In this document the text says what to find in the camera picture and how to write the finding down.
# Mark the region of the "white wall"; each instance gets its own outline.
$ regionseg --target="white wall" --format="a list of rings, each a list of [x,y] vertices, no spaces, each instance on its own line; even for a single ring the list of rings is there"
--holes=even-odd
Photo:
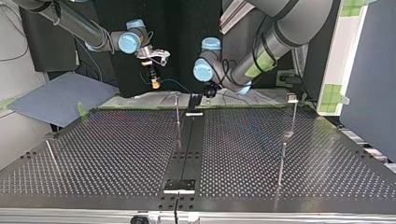
[[[17,6],[10,0],[0,2],[5,2],[18,11]],[[2,8],[22,30],[14,14],[9,9]],[[0,13],[0,60],[18,56],[25,48],[25,38]],[[0,62],[0,101],[24,95],[44,83],[43,74],[35,72],[29,52],[18,60]],[[37,146],[48,132],[50,126],[45,122],[9,110],[0,111],[0,169]]]

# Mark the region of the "metal rod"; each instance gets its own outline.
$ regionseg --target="metal rod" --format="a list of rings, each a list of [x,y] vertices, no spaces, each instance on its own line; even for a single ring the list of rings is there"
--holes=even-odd
[[[279,164],[279,176],[277,178],[277,184],[279,186],[282,186],[282,175],[283,175],[283,166],[285,164],[286,146],[287,146],[287,143],[282,144],[282,151],[281,151],[281,155],[280,155],[280,164]]]
[[[291,131],[294,132],[294,123],[296,121],[297,103],[294,103],[293,122],[291,124]]]
[[[177,95],[177,93],[176,93],[176,97],[175,97],[175,106],[176,106],[177,127],[180,129],[180,114],[178,113],[178,95]]]
[[[47,147],[49,149],[50,156],[52,157],[53,160],[55,160],[55,155],[53,154],[52,147],[50,145],[50,140],[46,139],[46,143],[47,143]]]

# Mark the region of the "blue panel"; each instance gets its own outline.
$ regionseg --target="blue panel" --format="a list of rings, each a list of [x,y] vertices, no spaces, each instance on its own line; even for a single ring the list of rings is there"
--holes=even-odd
[[[394,0],[369,5],[346,92],[350,104],[344,105],[341,122],[396,161],[394,8]]]
[[[9,108],[28,117],[65,127],[79,118],[79,102],[90,110],[103,104],[117,91],[117,88],[94,79],[67,73],[22,96]]]

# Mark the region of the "perforated metal table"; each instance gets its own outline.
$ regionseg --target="perforated metal table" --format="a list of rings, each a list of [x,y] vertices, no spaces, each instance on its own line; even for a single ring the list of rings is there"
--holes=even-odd
[[[56,160],[43,143],[0,171],[0,217],[9,208],[396,213],[396,175],[310,110],[298,109],[293,129],[288,107],[182,118],[180,131],[175,110],[99,110],[76,121],[50,141]],[[163,194],[169,179],[194,180],[195,194]]]

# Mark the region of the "light blue joint cap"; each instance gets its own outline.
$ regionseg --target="light blue joint cap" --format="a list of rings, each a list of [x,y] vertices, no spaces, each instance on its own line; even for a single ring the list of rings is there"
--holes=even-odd
[[[198,59],[194,66],[194,76],[202,82],[207,82],[213,77],[213,68],[204,59]]]
[[[221,49],[221,42],[215,37],[208,37],[202,41],[202,49],[217,50]]]
[[[246,95],[248,93],[248,91],[250,91],[250,86],[251,85],[251,81],[249,81],[246,85],[246,87],[244,87],[244,89],[240,90],[239,92],[237,92],[237,94],[239,95]]]
[[[127,54],[133,54],[140,48],[139,36],[134,33],[124,33],[120,36],[120,50]]]
[[[142,20],[134,20],[134,21],[128,21],[126,23],[126,28],[129,29],[133,29],[136,27],[146,27],[145,23]]]

